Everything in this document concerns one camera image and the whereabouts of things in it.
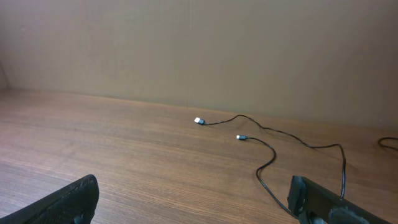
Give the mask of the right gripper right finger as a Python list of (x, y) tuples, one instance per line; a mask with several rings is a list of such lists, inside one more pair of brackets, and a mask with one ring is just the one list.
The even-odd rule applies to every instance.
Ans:
[(287, 200), (301, 224), (389, 224), (306, 177), (292, 177)]

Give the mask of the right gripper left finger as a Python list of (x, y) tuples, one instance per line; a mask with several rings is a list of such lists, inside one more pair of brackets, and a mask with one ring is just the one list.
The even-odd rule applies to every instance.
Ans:
[(52, 194), (1, 218), (1, 224), (90, 224), (99, 200), (93, 174), (86, 175)]

